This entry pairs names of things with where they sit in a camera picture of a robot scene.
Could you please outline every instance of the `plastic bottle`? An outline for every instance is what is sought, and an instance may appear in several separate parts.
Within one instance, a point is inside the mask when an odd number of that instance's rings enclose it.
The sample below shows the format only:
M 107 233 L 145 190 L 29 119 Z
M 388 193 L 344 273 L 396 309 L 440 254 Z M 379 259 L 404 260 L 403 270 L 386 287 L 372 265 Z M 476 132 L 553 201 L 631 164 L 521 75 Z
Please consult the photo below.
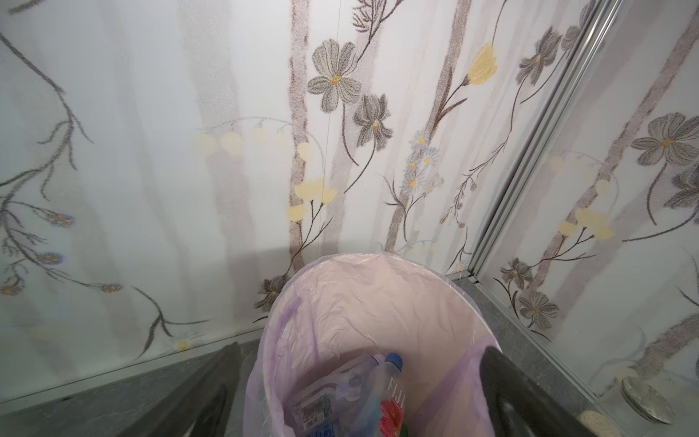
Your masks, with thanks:
M 337 437 L 338 424 L 333 422 L 353 409 L 368 376 L 384 360 L 382 354 L 361 355 L 292 396 L 286 410 L 296 435 Z
M 403 359 L 395 353 L 377 366 L 367 379 L 358 410 L 340 418 L 340 428 L 349 437 L 398 437 L 403 424 L 405 390 L 400 382 Z

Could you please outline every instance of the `painted flower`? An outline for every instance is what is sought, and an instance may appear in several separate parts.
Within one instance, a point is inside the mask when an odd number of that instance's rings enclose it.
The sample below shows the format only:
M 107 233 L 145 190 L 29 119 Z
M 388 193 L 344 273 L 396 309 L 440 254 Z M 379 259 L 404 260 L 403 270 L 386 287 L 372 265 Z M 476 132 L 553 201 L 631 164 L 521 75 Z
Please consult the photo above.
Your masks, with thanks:
M 203 337 L 203 334 L 196 332 L 185 332 L 178 336 L 168 337 L 168 352 L 182 352 L 183 350 L 201 346 L 204 344 Z
M 338 107 L 338 95 L 344 103 L 359 100 L 361 83 L 346 76 L 354 67 L 354 44 L 346 43 L 340 50 L 337 41 L 323 41 L 313 52 L 313 65 L 320 76 L 308 81 L 308 92 L 323 94 L 323 112 L 331 113 Z
M 429 147 L 429 145 L 429 135 L 425 131 L 415 132 L 415 135 L 412 136 L 412 140 L 410 140 L 410 148 L 413 150 L 423 150 Z
M 631 147 L 645 150 L 638 157 L 642 166 L 655 165 L 662 157 L 669 164 L 686 166 L 699 156 L 699 148 L 682 142 L 699 138 L 699 117 L 687 121 L 680 113 L 658 117 L 648 124 L 648 134 L 631 143 Z
M 320 199 L 321 203 L 330 203 L 335 200 L 335 197 L 338 195 L 338 190 L 326 186 L 323 178 L 320 178 L 304 180 L 300 184 L 294 185 L 294 193 L 304 201 Z
M 493 77 L 495 72 L 498 70 L 498 65 L 495 58 L 495 49 L 492 44 L 486 43 L 481 50 L 476 54 L 476 58 L 471 64 L 471 68 L 468 70 L 468 74 L 463 79 L 461 86 L 466 86 L 469 84 L 481 85 L 485 83 L 488 79 Z
M 427 148 L 425 150 L 424 156 L 422 157 L 422 164 L 430 166 L 436 164 L 439 160 L 439 152 L 435 148 Z
M 559 225 L 559 232 L 561 235 L 569 237 L 577 232 L 577 228 L 578 226 L 575 223 L 564 220 Z
M 531 319 L 539 329 L 550 329 L 551 323 L 548 317 L 554 318 L 559 313 L 559 306 L 550 303 L 548 296 L 541 292 L 530 292 L 529 299 L 522 296 L 519 302 L 522 304 L 519 314 L 526 319 Z
M 245 142 L 238 132 L 228 131 L 219 138 L 221 149 L 231 156 L 242 155 L 245 151 Z
M 300 222 L 306 215 L 308 206 L 305 203 L 287 208 L 287 217 L 292 222 Z
M 531 275 L 531 267 L 527 263 L 519 261 L 519 258 L 515 257 L 508 264 L 510 268 L 500 268 L 505 282 L 514 281 L 519 288 L 523 289 L 524 281 L 531 282 L 534 279 Z
M 113 293 L 113 292 L 118 292 L 122 288 L 123 287 L 119 284 L 102 284 L 102 286 L 100 286 L 99 289 L 105 293 Z
M 75 222 L 75 218 L 71 217 L 70 215 L 61 213 L 49 213 L 46 215 L 45 220 L 53 226 L 58 226 L 62 228 L 69 228 Z
M 579 19 L 580 26 L 573 25 L 568 27 L 568 30 L 565 31 L 565 36 L 563 37 L 563 40 L 561 40 L 561 48 L 564 52 L 569 51 L 575 45 L 575 41 L 577 41 L 582 29 L 587 24 L 587 20 L 590 19 L 592 11 L 595 9 L 595 1 L 596 0 L 590 0 L 587 5 L 582 7 Z
M 435 175 L 425 183 L 424 191 L 431 193 L 435 189 L 440 189 L 442 185 L 444 185 L 444 178 L 440 176 L 439 173 L 435 173 Z
M 699 205 L 699 163 L 673 177 L 672 184 L 679 188 L 679 192 L 665 202 L 666 207 L 696 208 Z
M 304 180 L 298 185 L 294 185 L 294 193 L 305 201 L 311 201 L 313 199 L 318 199 L 323 195 L 323 180 Z
M 374 138 L 376 151 L 383 150 L 386 147 L 386 142 L 393 136 L 393 129 L 384 126 L 384 120 L 390 115 L 386 94 L 380 98 L 376 97 L 376 94 L 363 95 L 361 104 L 354 112 L 354 122 L 361 126 L 356 142 L 357 147 Z
M 609 216 L 605 213 L 590 208 L 577 208 L 575 210 L 575 219 L 580 225 L 592 229 L 595 238 L 598 240 L 608 240 L 614 236 L 614 230 L 607 225 Z
M 262 289 L 258 294 L 264 294 L 264 298 L 255 302 L 255 308 L 261 308 L 265 313 L 269 313 L 272 310 L 272 305 L 274 301 L 277 300 L 277 296 L 282 292 L 284 286 L 289 282 L 289 276 L 279 275 L 272 279 L 265 279 L 262 282 Z
M 338 195 L 338 190 L 332 187 L 323 187 L 323 195 L 320 198 L 321 203 L 330 203 Z
M 24 291 L 24 279 L 17 275 L 7 278 L 2 287 L 0 287 L 0 294 L 5 296 L 16 296 Z
M 40 264 L 52 266 L 62 263 L 63 255 L 56 252 L 40 253 L 36 256 L 36 261 L 38 261 Z
M 519 63 L 517 83 L 522 83 L 529 77 L 532 86 L 536 85 L 541 72 L 544 71 L 544 67 L 553 64 L 556 60 L 556 52 L 558 51 L 560 40 L 561 34 L 555 31 L 553 27 L 549 27 L 544 36 L 534 45 L 536 54 L 531 58 L 523 58 Z

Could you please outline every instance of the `yellow flower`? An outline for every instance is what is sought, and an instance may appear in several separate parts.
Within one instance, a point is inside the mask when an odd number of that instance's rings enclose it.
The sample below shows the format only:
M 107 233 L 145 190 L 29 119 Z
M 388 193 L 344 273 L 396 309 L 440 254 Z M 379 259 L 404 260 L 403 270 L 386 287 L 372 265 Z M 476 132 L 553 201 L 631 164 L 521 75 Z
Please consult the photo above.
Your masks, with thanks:
M 213 155 L 218 150 L 216 138 L 209 134 L 194 134 L 194 136 L 192 136 L 192 143 L 205 157 Z
M 294 145 L 294 142 L 280 129 L 277 131 L 277 145 L 282 149 L 289 149 Z
M 297 145 L 296 153 L 306 162 L 311 162 L 314 157 L 313 147 L 310 143 L 301 143 Z
M 478 52 L 476 58 L 468 70 L 468 83 L 480 85 L 493 77 L 493 74 L 498 70 L 498 65 L 495 63 L 495 49 L 492 44 L 486 43 Z
M 252 139 L 255 143 L 264 143 L 267 141 L 267 130 L 262 126 L 257 126 L 252 130 Z
M 559 232 L 561 232 L 562 235 L 569 237 L 577 233 L 577 225 L 564 220 L 561 222 L 561 226 L 559 226 Z
M 302 183 L 294 186 L 294 192 L 300 199 L 306 201 L 319 199 L 323 194 L 323 180 L 304 180 Z
M 592 182 L 597 176 L 597 170 L 593 166 L 588 166 L 585 172 L 582 174 L 582 179 L 585 182 Z
M 609 226 L 600 226 L 593 230 L 595 231 L 595 238 L 599 240 L 609 240 L 614 236 L 614 230 Z
M 305 203 L 287 208 L 287 216 L 292 222 L 300 222 L 305 217 L 308 207 Z
M 607 215 L 590 208 L 578 208 L 575 210 L 577 221 L 588 228 L 596 228 L 607 225 Z
M 321 199 L 322 203 L 330 203 L 333 200 L 335 200 L 335 197 L 338 195 L 338 190 L 330 187 L 325 187 L 323 189 L 323 199 Z
M 595 191 L 600 196 L 607 196 L 612 192 L 612 183 L 608 180 L 600 179 L 595 183 Z
M 607 226 L 608 216 L 604 213 L 590 208 L 578 208 L 575 210 L 575 218 L 582 226 L 592 229 L 595 238 L 599 240 L 607 240 L 614 236 L 614 230 Z
M 242 155 L 245 143 L 243 138 L 236 132 L 226 132 L 219 140 L 221 149 L 225 150 L 229 155 Z

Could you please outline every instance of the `plastic garbage bag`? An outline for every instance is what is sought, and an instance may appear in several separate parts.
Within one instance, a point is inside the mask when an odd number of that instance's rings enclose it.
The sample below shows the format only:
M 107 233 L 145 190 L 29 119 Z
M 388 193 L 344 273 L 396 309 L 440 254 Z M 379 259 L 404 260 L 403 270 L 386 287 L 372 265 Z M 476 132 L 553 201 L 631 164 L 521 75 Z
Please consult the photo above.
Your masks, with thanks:
M 397 352 L 411 437 L 492 436 L 479 377 L 497 346 L 473 301 L 398 255 L 322 257 L 284 286 L 247 383 L 245 437 L 294 437 L 289 395 L 362 352 Z

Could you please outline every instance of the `gray flower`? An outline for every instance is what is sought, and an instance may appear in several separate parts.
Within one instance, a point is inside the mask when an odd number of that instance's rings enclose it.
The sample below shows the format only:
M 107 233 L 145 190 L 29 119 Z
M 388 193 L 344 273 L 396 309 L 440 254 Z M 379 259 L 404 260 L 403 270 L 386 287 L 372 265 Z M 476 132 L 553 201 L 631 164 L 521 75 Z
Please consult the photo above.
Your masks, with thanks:
M 262 308 L 264 312 L 269 313 L 272 310 L 274 301 L 277 300 L 277 296 L 282 292 L 287 282 L 289 282 L 289 276 L 286 274 L 275 276 L 271 280 L 265 279 L 262 282 L 262 289 L 258 292 L 259 294 L 264 294 L 265 297 L 261 301 L 255 302 L 255 308 Z
M 354 44 L 346 43 L 340 51 L 337 41 L 323 41 L 313 52 L 313 65 L 320 76 L 308 81 L 308 92 L 323 94 L 323 112 L 331 113 L 338 107 L 338 94 L 345 103 L 359 100 L 361 83 L 345 76 L 354 67 Z
M 526 319 L 531 319 L 539 329 L 550 329 L 551 323 L 548 317 L 556 317 L 559 313 L 559 306 L 549 303 L 548 296 L 540 292 L 530 292 L 529 299 L 520 297 L 519 302 L 522 304 L 519 314 Z
M 523 58 L 519 63 L 519 73 L 517 74 L 517 83 L 524 82 L 527 77 L 530 78 L 531 84 L 536 85 L 539 80 L 544 66 L 551 65 L 556 60 L 556 52 L 559 48 L 561 34 L 549 27 L 544 36 L 534 45 L 536 55 L 531 58 Z
M 361 126 L 357 147 L 374 138 L 377 152 L 385 148 L 386 142 L 393 136 L 393 129 L 384 126 L 384 120 L 390 115 L 386 94 L 381 98 L 375 94 L 363 95 L 361 105 L 354 112 L 354 122 Z
M 508 263 L 510 268 L 500 268 L 500 273 L 503 274 L 505 282 L 514 281 L 520 289 L 524 288 L 524 281 L 531 282 L 531 267 L 527 263 L 519 261 L 519 258 L 514 258 Z
M 679 188 L 679 193 L 665 202 L 665 207 L 696 208 L 699 204 L 699 163 L 673 177 L 672 184 Z
M 686 166 L 699 156 L 699 148 L 682 143 L 699 137 L 699 117 L 692 117 L 686 122 L 684 115 L 671 113 L 658 117 L 648 124 L 648 134 L 636 138 L 631 147 L 645 150 L 638 157 L 642 166 L 657 164 L 662 157 L 675 166 Z
M 561 48 L 564 52 L 569 51 L 575 45 L 575 41 L 577 41 L 577 38 L 580 36 L 580 32 L 585 28 L 587 20 L 589 20 L 590 15 L 592 15 L 592 11 L 595 8 L 595 1 L 596 0 L 590 0 L 587 5 L 582 7 L 579 20 L 580 26 L 573 25 L 568 27 L 568 30 L 565 31 L 565 36 L 561 41 Z

